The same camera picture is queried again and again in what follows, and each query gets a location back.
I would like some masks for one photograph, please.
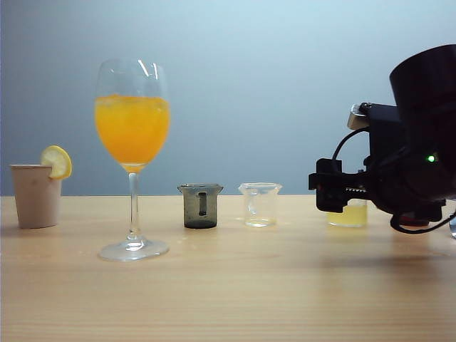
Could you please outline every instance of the wine glass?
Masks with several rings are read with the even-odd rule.
[[[138,219],[138,175],[166,140],[170,109],[165,100],[163,70],[142,59],[113,59],[101,64],[95,99],[95,126],[108,152],[128,173],[131,193],[130,231],[125,241],[100,251],[112,261],[156,257],[166,243],[141,234]]]

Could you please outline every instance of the dark gray beaker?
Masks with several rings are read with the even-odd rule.
[[[184,225],[187,228],[217,226],[217,195],[223,186],[215,183],[183,184],[177,187],[184,195]]]

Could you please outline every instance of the measuring cup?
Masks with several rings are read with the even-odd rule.
[[[184,195],[184,226],[212,228],[217,226],[217,195],[223,186],[215,183],[183,184],[177,187]]]
[[[244,223],[250,227],[276,224],[277,194],[282,186],[276,183],[242,183],[244,195]]]

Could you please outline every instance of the glass stem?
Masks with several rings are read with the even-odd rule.
[[[127,238],[130,240],[137,239],[141,235],[139,213],[138,213],[138,177],[136,172],[128,173],[128,180],[130,182],[131,194],[131,220],[130,220],[130,233]]]

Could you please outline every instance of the black robotic device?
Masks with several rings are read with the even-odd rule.
[[[331,159],[316,163],[309,189],[316,206],[342,212],[351,198],[371,200],[393,215],[391,226],[419,234],[434,227],[408,230],[404,215],[431,222],[442,219],[445,200],[456,196],[456,44],[439,46],[406,59],[390,74],[396,106],[354,105],[348,126],[354,131]],[[366,171],[342,172],[338,151],[347,139],[368,132],[370,155]]]

